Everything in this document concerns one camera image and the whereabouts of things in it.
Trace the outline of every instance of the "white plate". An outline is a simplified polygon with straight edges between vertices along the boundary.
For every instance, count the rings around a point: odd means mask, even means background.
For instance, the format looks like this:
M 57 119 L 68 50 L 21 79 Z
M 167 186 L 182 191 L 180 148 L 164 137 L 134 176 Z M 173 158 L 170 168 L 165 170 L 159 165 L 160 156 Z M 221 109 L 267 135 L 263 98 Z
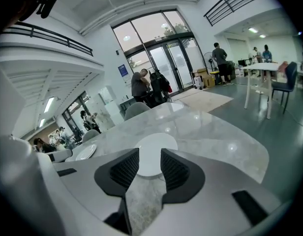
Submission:
M 137 174 L 143 177 L 152 177 L 161 174 L 161 149 L 178 149 L 178 144 L 171 135 L 156 133 L 140 140 L 135 148 L 140 149 L 140 168 Z
M 77 155 L 76 161 L 90 158 L 92 154 L 95 152 L 96 148 L 97 148 L 96 144 L 88 146 L 86 149 L 84 149 Z

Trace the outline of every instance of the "rug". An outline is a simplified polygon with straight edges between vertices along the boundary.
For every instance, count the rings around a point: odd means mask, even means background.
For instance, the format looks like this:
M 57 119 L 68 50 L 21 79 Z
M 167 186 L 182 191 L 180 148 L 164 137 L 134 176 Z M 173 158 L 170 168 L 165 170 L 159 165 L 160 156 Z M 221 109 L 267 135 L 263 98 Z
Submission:
M 207 90 L 207 88 L 203 89 L 203 90 L 199 90 L 199 89 L 195 89 L 195 88 L 191 88 L 185 92 L 182 92 L 182 93 L 179 93 L 173 97 L 171 97 L 172 101 L 176 101 L 176 100 L 179 100 L 181 98 L 185 98 L 187 96 L 190 96 L 190 95 L 193 95 L 195 93 L 199 93 L 199 92 L 202 92 L 202 91 L 205 91 Z
M 179 101 L 183 102 L 189 107 L 204 111 L 206 113 L 226 104 L 231 100 L 233 100 L 233 98 L 204 91 L 200 91 L 198 93 L 179 99 Z

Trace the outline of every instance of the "blue sign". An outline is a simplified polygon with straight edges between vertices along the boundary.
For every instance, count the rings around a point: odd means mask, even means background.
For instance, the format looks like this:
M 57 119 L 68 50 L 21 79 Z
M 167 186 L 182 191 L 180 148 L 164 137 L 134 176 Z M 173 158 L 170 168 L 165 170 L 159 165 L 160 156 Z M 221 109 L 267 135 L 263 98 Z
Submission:
M 127 69 L 124 64 L 119 66 L 118 69 L 119 69 L 122 77 L 128 75 Z

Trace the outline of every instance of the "fan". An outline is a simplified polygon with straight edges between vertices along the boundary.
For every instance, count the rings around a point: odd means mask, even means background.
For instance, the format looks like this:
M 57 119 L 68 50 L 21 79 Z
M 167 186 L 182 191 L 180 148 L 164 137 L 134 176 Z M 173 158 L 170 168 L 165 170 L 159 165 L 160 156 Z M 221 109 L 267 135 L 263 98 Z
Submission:
M 205 53 L 204 54 L 204 63 L 207 69 L 211 69 L 212 72 L 217 71 L 217 63 L 216 61 L 212 58 L 212 53 Z

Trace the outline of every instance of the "tree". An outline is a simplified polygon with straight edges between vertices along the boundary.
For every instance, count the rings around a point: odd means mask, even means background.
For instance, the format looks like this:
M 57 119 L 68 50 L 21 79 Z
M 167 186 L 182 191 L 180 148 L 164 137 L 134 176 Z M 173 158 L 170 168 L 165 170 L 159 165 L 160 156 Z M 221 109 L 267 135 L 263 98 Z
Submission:
M 132 57 L 128 59 L 128 62 L 132 68 L 136 67 L 135 61 L 132 59 Z
M 173 26 L 176 33 L 183 33 L 183 32 L 188 32 L 188 29 L 185 25 L 178 23 L 175 26 Z M 173 35 L 173 31 L 169 29 L 168 27 L 165 28 L 165 32 L 163 33 L 165 36 L 170 36 Z M 182 40 L 183 46 L 186 48 L 190 44 L 190 41 L 188 39 Z

